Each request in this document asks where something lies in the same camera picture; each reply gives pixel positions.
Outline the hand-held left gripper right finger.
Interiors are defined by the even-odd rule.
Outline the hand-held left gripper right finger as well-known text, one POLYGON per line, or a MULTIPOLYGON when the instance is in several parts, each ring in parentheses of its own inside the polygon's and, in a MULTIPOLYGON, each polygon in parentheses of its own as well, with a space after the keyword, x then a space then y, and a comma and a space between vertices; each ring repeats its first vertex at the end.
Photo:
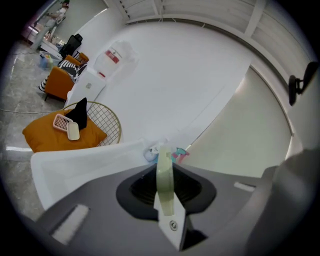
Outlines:
POLYGON ((276 167, 262 177, 231 175, 188 165, 179 165, 210 182, 216 197, 203 212, 190 215, 193 227, 207 239, 176 256, 247 256, 250 235, 270 196, 276 167))

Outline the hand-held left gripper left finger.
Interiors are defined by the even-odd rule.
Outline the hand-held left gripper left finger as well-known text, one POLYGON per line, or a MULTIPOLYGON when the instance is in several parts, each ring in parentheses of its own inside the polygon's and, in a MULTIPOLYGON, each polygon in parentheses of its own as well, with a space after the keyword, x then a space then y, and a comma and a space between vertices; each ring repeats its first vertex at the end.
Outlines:
POLYGON ((165 217, 156 166, 93 179, 52 205, 37 223, 64 256, 173 256, 180 222, 165 217))

